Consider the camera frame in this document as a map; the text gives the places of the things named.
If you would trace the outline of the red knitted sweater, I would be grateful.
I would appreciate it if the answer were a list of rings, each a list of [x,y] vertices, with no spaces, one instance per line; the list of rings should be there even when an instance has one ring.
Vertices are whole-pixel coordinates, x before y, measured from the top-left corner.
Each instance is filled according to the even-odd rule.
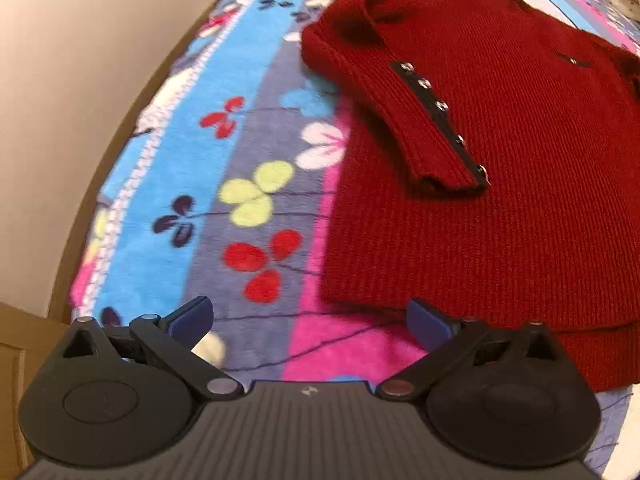
[[[523,0],[335,0],[303,62],[352,101],[320,294],[555,332],[639,379],[639,60]]]

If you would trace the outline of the wooden bedside cabinet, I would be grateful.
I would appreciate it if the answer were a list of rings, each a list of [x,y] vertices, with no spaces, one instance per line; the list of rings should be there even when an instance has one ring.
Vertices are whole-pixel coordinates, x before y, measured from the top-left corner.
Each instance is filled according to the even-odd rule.
[[[14,479],[32,462],[18,424],[21,397],[67,324],[2,304],[0,330],[1,478]]]

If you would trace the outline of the colourful floral bed blanket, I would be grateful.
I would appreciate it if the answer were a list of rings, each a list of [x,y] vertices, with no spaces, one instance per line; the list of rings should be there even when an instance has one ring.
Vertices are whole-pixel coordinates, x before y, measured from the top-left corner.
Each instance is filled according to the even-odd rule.
[[[407,305],[320,294],[352,101],[300,49],[334,1],[218,4],[99,192],[77,315],[124,326],[206,296],[207,349],[246,383],[378,384],[423,356]],[[523,1],[639,59],[638,27],[605,0]],[[586,463],[605,479],[636,478],[639,379],[596,393],[602,422]]]

